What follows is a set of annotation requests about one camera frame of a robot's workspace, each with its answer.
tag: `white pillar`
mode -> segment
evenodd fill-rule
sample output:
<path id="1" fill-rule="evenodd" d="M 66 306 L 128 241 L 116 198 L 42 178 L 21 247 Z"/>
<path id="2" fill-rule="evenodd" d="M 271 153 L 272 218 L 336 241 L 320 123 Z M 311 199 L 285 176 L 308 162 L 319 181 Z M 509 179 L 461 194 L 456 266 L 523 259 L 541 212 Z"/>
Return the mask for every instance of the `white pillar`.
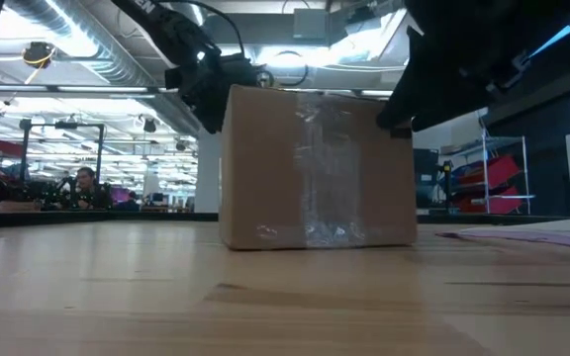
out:
<path id="1" fill-rule="evenodd" d="M 199 131 L 195 213 L 218 213 L 221 195 L 221 135 Z"/>

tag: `shelving rack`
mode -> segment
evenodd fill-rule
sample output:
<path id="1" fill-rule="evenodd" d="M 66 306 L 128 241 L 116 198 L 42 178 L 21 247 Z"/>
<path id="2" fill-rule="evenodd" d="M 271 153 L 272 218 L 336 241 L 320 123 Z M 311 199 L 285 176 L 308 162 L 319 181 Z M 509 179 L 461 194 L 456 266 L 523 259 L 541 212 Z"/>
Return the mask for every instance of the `shelving rack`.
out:
<path id="1" fill-rule="evenodd" d="M 490 159 L 490 152 L 513 144 L 520 144 L 522 146 L 522 166 L 523 166 L 522 174 L 524 174 L 525 194 L 515 195 L 515 196 L 490 195 L 490 181 L 488 174 L 488 160 Z M 485 189 L 485 208 L 487 214 L 491 214 L 490 198 L 497 198 L 497 199 L 525 199 L 527 214 L 531 215 L 531 199 L 534 198 L 534 195 L 529 193 L 526 142 L 524 136 L 493 137 L 493 136 L 488 136 L 487 131 L 483 129 L 480 139 L 461 145 L 444 146 L 440 150 L 440 155 L 448 157 L 464 157 L 466 163 L 468 164 L 470 163 L 469 162 L 470 156 L 475 154 L 481 154 L 481 159 L 483 160 L 483 177 L 484 177 L 483 182 L 475 184 L 467 184 L 464 186 L 456 186 L 456 188 L 471 188 L 482 185 Z"/>

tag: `wooden table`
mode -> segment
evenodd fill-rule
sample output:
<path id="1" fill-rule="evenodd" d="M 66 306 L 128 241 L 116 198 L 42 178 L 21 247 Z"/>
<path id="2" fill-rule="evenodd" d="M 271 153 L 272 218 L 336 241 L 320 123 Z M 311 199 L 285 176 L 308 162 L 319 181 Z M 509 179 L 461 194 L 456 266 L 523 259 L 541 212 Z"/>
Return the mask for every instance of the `wooden table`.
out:
<path id="1" fill-rule="evenodd" d="M 570 355 L 570 248 L 229 252 L 215 223 L 0 229 L 0 355 Z"/>

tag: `ceiling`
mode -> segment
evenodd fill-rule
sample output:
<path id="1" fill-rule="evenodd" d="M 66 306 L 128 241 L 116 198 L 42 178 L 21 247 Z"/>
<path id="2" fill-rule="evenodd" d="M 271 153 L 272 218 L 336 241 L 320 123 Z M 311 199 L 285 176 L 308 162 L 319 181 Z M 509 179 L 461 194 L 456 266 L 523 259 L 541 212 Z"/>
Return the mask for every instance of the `ceiling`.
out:
<path id="1" fill-rule="evenodd" d="M 64 0 L 49 0 L 62 3 Z M 70 0 L 80 2 L 90 19 L 100 25 L 114 42 L 115 51 L 134 61 L 137 70 L 152 85 L 163 87 L 164 71 L 171 66 L 158 53 L 151 40 L 140 28 L 124 15 L 110 0 Z M 295 8 L 305 7 L 304 2 L 291 1 L 205 1 L 231 14 L 291 14 Z M 325 1 L 308 1 L 309 7 L 324 9 Z M 333 10 L 352 2 L 335 2 Z M 192 18 L 208 19 L 204 12 L 193 9 Z M 294 49 L 310 64 L 310 76 L 302 88 L 320 89 L 363 89 L 374 96 L 387 96 L 401 76 L 408 60 L 408 42 L 405 27 L 412 19 L 405 12 L 391 12 L 382 20 L 380 29 L 355 34 L 332 46 L 318 45 L 269 45 L 246 44 L 246 52 L 254 62 L 267 62 L 277 80 L 287 81 L 300 78 L 301 62 L 298 67 L 288 63 L 292 58 L 276 56 L 281 50 Z M 262 32 L 260 29 L 240 29 L 241 32 Z M 0 84 L 108 86 L 111 82 L 98 72 L 91 70 L 88 61 L 58 60 L 38 73 L 21 60 L 21 53 L 30 42 L 40 41 L 60 46 L 63 42 L 41 24 L 33 24 L 11 11 L 4 11 L 0 18 Z M 238 51 L 235 44 L 220 44 L 224 54 Z M 355 60 L 345 62 L 342 58 L 354 53 Z M 94 50 L 82 53 L 93 55 Z M 19 141 L 23 132 L 19 129 L 22 119 L 51 124 L 55 121 L 77 123 L 102 123 L 107 127 L 106 144 L 103 149 L 101 177 L 113 183 L 123 184 L 134 190 L 141 190 L 146 172 L 157 172 L 164 189 L 168 192 L 192 194 L 197 180 L 198 147 L 194 136 L 196 131 L 180 132 L 168 125 L 168 114 L 158 111 L 152 101 L 138 96 L 112 96 L 106 93 L 83 93 L 75 96 L 50 94 L 44 97 L 29 95 L 23 91 L 8 90 L 0 93 L 0 138 Z M 190 115 L 177 114 L 187 123 Z M 143 121 L 154 120 L 155 133 L 143 131 Z M 195 124 L 187 125 L 196 128 Z M 64 171 L 73 171 L 81 165 L 95 166 L 97 132 L 93 130 L 45 131 L 33 130 L 29 159 L 34 174 L 44 177 L 59 177 Z M 178 151 L 177 141 L 186 149 Z"/>

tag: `spotlight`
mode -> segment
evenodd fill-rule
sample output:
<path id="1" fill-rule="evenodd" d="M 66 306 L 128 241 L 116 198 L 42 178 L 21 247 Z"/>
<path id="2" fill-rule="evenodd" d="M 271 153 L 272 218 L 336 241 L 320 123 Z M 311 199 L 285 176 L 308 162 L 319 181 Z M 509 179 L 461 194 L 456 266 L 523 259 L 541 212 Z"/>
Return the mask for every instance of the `spotlight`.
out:
<path id="1" fill-rule="evenodd" d="M 144 132 L 153 134 L 157 130 L 155 119 L 146 119 L 144 121 Z"/>

